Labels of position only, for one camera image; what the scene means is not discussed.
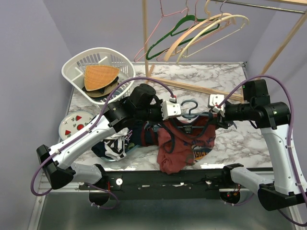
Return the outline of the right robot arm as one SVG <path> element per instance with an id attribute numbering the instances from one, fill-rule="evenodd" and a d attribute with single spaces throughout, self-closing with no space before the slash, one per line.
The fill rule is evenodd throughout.
<path id="1" fill-rule="evenodd" d="M 266 179 L 241 164 L 223 168 L 221 183 L 239 184 L 257 195 L 267 211 L 307 202 L 307 182 L 300 168 L 293 141 L 294 112 L 291 103 L 272 103 L 264 79 L 245 80 L 240 85 L 244 103 L 232 104 L 229 96 L 213 94 L 208 105 L 220 123 L 253 121 L 265 139 L 274 173 Z"/>

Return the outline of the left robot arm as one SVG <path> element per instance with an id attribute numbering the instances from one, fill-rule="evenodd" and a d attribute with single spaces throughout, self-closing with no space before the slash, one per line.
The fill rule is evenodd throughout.
<path id="1" fill-rule="evenodd" d="M 51 188 L 56 190 L 71 182 L 85 182 L 95 189 L 102 189 L 106 185 L 103 167 L 100 164 L 78 164 L 75 160 L 95 144 L 137 121 L 161 122 L 163 102 L 153 87 L 141 84 L 130 96 L 105 105 L 88 125 L 68 139 L 51 147 L 38 147 L 40 169 Z"/>

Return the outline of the red tank top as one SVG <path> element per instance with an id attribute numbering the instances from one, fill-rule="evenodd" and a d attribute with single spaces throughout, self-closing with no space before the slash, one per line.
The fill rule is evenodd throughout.
<path id="1" fill-rule="evenodd" d="M 215 145 L 214 119 L 212 113 L 205 113 L 190 123 L 177 118 L 163 122 L 157 130 L 160 170 L 167 174 L 177 173 L 206 156 Z"/>

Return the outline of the blue plastic hanger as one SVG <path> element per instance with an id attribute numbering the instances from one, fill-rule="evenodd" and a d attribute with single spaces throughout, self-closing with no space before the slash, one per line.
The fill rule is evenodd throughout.
<path id="1" fill-rule="evenodd" d="M 184 146 L 200 144 L 201 147 L 207 148 L 214 141 L 215 135 L 200 140 L 207 130 L 215 128 L 216 121 L 222 121 L 217 114 L 211 112 L 193 113 L 192 110 L 198 107 L 195 100 L 185 100 L 181 105 L 180 117 L 170 118 L 158 122 L 159 130 L 164 130 L 170 136 L 170 140 L 162 144 L 162 148 L 167 153 L 173 153 L 179 141 Z"/>

